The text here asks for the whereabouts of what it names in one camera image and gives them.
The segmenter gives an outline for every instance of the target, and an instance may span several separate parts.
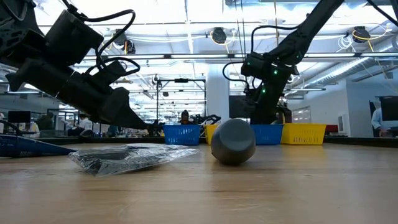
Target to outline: white column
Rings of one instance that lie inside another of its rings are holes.
[[[221,122],[229,120],[229,81],[223,76],[224,65],[210,65],[206,78],[206,115],[217,115]]]

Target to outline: yellow basket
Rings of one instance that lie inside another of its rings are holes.
[[[325,124],[285,124],[282,144],[322,145]]]
[[[206,129],[206,142],[211,145],[211,139],[213,137],[214,132],[216,131],[216,128],[218,127],[218,124],[207,124],[205,125]]]

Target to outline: workbench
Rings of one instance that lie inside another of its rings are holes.
[[[397,223],[396,149],[261,146],[245,164],[225,167],[209,146],[198,148],[101,178],[66,156],[1,158],[0,223]]]

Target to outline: gray cylinder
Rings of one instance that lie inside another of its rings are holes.
[[[241,119],[219,125],[211,139],[211,153],[222,164],[237,166],[250,159],[256,151],[256,135]]]

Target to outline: clear plastic bag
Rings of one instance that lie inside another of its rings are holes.
[[[72,152],[68,158],[95,177],[122,174],[196,154],[198,149],[161,144],[128,144]]]

